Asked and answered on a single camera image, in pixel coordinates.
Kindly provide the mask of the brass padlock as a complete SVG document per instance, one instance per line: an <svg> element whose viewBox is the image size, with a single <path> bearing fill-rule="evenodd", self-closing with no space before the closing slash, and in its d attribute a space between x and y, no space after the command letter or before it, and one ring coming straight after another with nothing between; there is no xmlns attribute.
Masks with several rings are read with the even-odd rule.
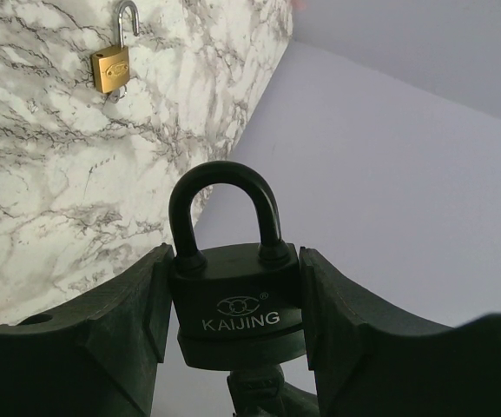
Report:
<svg viewBox="0 0 501 417"><path fill-rule="evenodd" d="M121 1L115 13L117 41L90 56L94 85L102 94L110 94L125 87L130 80L129 47L125 45L124 39L124 17L127 10L130 14L133 35L140 35L140 17L135 2Z"/></svg>

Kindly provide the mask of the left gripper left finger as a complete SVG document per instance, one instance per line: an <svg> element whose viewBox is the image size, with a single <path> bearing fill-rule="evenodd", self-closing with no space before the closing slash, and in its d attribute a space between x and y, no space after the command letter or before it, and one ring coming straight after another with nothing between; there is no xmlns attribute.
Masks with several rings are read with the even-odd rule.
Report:
<svg viewBox="0 0 501 417"><path fill-rule="evenodd" d="M0 325L0 416L149 416L173 258L162 244L73 300Z"/></svg>

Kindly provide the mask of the black head key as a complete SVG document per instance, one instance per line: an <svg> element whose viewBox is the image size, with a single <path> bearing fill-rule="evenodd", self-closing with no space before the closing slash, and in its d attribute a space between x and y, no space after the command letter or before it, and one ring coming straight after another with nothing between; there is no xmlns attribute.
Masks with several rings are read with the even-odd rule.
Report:
<svg viewBox="0 0 501 417"><path fill-rule="evenodd" d="M227 386L234 405L233 416L284 416L284 384L280 365L231 371Z"/></svg>

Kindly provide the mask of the black padlock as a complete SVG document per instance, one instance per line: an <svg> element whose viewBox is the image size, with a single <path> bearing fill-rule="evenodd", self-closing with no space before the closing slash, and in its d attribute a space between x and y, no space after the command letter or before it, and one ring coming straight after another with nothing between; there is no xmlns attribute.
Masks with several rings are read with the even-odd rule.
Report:
<svg viewBox="0 0 501 417"><path fill-rule="evenodd" d="M199 250L192 202L202 189L220 183L241 189L252 200L260 239ZM282 238L279 210L266 180L237 162L205 162L176 183L168 215L176 249L168 285L186 364L234 371L304 355L299 257Z"/></svg>

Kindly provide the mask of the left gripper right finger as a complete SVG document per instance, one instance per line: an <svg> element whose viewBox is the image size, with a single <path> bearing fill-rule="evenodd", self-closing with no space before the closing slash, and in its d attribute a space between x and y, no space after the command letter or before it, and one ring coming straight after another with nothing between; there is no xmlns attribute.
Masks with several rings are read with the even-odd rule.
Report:
<svg viewBox="0 0 501 417"><path fill-rule="evenodd" d="M501 314L448 327L300 251L308 366L323 416L501 416Z"/></svg>

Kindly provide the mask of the small silver key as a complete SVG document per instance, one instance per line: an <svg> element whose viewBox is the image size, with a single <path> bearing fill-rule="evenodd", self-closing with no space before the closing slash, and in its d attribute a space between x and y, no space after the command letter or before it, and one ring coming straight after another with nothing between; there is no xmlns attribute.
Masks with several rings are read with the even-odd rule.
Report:
<svg viewBox="0 0 501 417"><path fill-rule="evenodd" d="M119 89L113 90L107 97L110 103L117 104L120 102L128 93L127 86L121 86Z"/></svg>

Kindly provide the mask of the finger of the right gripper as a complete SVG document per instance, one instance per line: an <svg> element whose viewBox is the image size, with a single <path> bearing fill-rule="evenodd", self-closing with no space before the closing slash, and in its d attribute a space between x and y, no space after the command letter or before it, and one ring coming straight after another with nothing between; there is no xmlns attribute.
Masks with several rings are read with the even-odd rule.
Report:
<svg viewBox="0 0 501 417"><path fill-rule="evenodd" d="M317 396L281 380L278 383L275 414L281 417L319 417Z"/></svg>

